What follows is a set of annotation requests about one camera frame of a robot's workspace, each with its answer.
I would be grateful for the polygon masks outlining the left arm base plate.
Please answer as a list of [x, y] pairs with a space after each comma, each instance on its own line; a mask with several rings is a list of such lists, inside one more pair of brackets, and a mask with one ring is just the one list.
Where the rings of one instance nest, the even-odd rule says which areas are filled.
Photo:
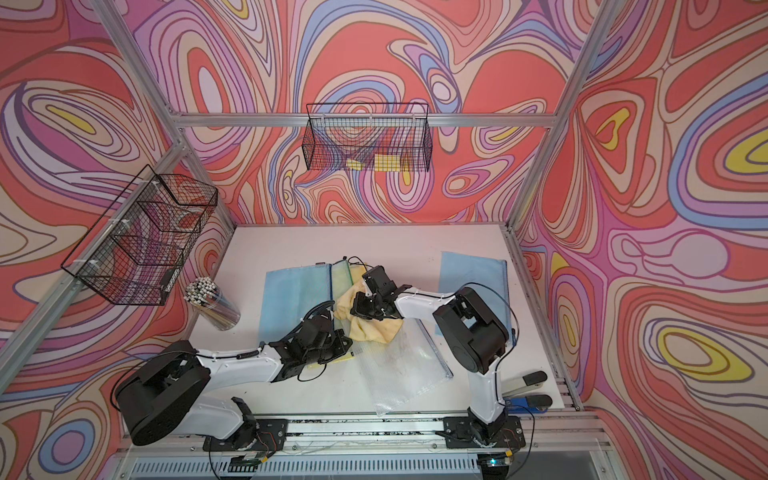
[[224, 440], [205, 439], [205, 452], [278, 452], [284, 448], [287, 439], [288, 420], [261, 418], [245, 420], [244, 423]]

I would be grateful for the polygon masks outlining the yellow wiping cloth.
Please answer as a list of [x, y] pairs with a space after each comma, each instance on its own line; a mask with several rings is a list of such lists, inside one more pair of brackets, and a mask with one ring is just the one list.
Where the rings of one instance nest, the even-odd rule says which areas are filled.
[[351, 312], [355, 295], [365, 292], [362, 280], [364, 271], [364, 267], [360, 265], [349, 267], [352, 283], [343, 288], [341, 295], [335, 300], [334, 316], [342, 322], [347, 336], [353, 341], [388, 344], [401, 331], [404, 323], [402, 319], [368, 320]]

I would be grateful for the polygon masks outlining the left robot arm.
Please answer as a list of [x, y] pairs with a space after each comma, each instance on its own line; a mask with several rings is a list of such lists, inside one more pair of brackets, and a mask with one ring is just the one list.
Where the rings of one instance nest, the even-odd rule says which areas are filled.
[[113, 399], [131, 441], [147, 446], [170, 435], [207, 439], [208, 451], [261, 449], [274, 453], [278, 420], [259, 420], [246, 401], [214, 392], [250, 383], [298, 378], [309, 365], [326, 366], [353, 345], [336, 327], [333, 302], [312, 307], [285, 336], [253, 350], [214, 352], [177, 341], [116, 385]]

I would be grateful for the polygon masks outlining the light blue mesh document bag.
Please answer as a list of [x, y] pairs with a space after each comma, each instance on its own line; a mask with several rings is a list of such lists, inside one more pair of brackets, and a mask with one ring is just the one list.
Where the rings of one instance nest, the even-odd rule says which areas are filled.
[[517, 340], [517, 318], [510, 309], [507, 262], [453, 252], [441, 254], [439, 289], [454, 293], [463, 287], [474, 289]]

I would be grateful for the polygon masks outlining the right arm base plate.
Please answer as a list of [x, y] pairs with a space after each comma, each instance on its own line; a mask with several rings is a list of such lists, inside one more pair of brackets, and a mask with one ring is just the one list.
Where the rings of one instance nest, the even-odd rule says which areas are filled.
[[501, 415], [491, 423], [471, 416], [445, 417], [443, 429], [436, 435], [445, 440], [448, 449], [502, 448], [516, 452], [527, 445], [517, 416]]

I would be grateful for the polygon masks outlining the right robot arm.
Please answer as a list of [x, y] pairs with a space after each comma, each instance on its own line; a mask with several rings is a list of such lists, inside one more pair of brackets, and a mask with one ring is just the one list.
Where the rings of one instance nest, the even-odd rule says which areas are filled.
[[441, 436], [449, 449], [491, 448], [507, 422], [499, 391], [498, 365], [511, 340], [508, 329], [472, 288], [454, 293], [423, 293], [398, 286], [382, 266], [362, 275], [364, 290], [354, 295], [351, 313], [384, 319], [433, 320], [453, 357], [468, 372], [470, 405], [467, 414], [443, 419]]

